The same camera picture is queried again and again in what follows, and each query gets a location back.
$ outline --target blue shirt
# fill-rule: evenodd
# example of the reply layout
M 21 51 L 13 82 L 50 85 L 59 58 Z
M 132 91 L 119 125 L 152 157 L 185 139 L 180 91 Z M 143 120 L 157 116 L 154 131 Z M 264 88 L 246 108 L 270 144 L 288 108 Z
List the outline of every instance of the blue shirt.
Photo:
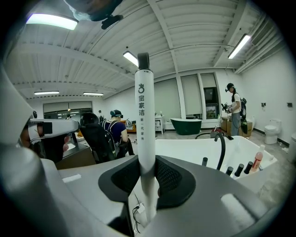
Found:
M 105 124 L 105 130 L 108 130 L 110 124 L 111 124 L 111 122 L 109 120 L 107 120 L 106 124 Z M 126 127 L 121 122 L 117 122 L 112 126 L 111 135 L 112 135 L 115 142 L 118 142 L 118 143 L 120 142 L 121 132 L 124 130 L 126 130 Z

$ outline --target black chair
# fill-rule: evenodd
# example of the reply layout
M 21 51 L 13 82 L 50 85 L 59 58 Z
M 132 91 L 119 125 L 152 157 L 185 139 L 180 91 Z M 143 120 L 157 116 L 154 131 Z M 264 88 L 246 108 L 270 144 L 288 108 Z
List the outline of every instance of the black chair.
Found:
M 95 114 L 82 114 L 80 131 L 92 149 L 92 155 L 96 163 L 103 163 L 116 159 L 115 148 L 113 149 L 110 147 L 110 145 L 113 144 L 113 140 L 109 141 L 112 137 L 106 136 L 105 130 L 99 124 L 99 119 Z

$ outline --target jeans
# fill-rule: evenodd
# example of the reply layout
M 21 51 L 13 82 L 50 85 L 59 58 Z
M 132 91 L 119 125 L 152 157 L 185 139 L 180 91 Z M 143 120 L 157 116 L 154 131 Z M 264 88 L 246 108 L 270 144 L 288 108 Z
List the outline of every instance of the jeans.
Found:
M 231 116 L 231 120 L 232 120 L 231 135 L 238 136 L 239 135 L 240 120 L 241 120 L 240 113 L 233 113 Z
M 133 146 L 131 145 L 130 139 L 127 142 L 121 142 L 119 145 L 119 153 L 117 154 L 117 159 L 125 157 L 125 154 L 129 152 L 129 155 L 134 155 Z

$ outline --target white ceiling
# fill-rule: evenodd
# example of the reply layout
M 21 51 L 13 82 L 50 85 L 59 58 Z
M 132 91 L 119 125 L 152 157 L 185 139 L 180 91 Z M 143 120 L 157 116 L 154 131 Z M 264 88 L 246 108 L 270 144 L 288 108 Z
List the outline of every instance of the white ceiling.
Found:
M 62 0 L 43 1 L 32 12 L 73 17 Z M 158 78 L 193 69 L 238 69 L 245 60 L 250 67 L 281 47 L 276 27 L 244 0 L 123 0 L 116 14 L 124 19 L 107 30 L 86 20 L 73 31 L 26 25 L 6 60 L 12 83 L 27 99 L 39 90 L 59 90 L 59 96 L 101 92 L 107 98 L 133 85 L 137 67 L 123 57 L 127 50 L 148 52 Z M 229 60 L 245 33 L 252 41 Z M 262 40 L 254 45 L 256 36 Z M 273 47 L 257 55 L 270 40 Z

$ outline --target ceiling light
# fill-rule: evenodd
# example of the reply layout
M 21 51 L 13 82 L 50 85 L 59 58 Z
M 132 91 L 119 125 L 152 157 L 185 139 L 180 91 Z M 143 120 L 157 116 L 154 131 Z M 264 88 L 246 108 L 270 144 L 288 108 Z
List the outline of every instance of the ceiling light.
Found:
M 131 61 L 133 64 L 135 64 L 137 67 L 139 67 L 138 59 L 137 59 L 134 55 L 132 55 L 129 51 L 126 51 L 126 52 L 123 54 L 123 56 L 124 56 L 126 59 L 130 60 L 130 61 Z
M 32 14 L 30 18 L 27 20 L 27 24 L 53 25 L 63 27 L 69 30 L 74 30 L 77 26 L 77 21 L 54 15 Z
M 240 39 L 239 43 L 235 46 L 232 52 L 229 54 L 228 58 L 233 59 L 234 56 L 241 50 L 242 47 L 248 42 L 251 36 L 244 34 L 243 37 Z
M 59 94 L 58 91 L 38 91 L 34 92 L 35 95 L 40 95 L 40 94 Z
M 86 95 L 100 95 L 100 96 L 104 95 L 103 93 L 92 93 L 92 92 L 84 92 L 83 94 L 86 94 Z

